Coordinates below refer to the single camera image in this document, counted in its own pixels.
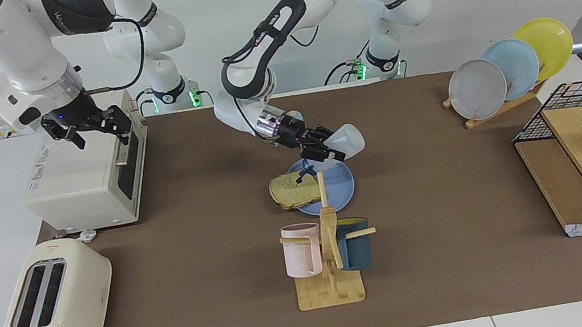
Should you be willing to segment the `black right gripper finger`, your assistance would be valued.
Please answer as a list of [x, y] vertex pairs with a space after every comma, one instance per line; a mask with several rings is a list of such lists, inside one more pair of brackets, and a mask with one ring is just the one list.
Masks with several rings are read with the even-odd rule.
[[101, 130], [104, 133], [113, 134], [118, 138], [127, 138], [131, 130], [131, 120], [118, 106], [109, 106], [102, 111]]
[[42, 127], [52, 140], [64, 140], [74, 144], [79, 150], [85, 149], [85, 139], [76, 132], [75, 127], [66, 128], [56, 121], [44, 122]]

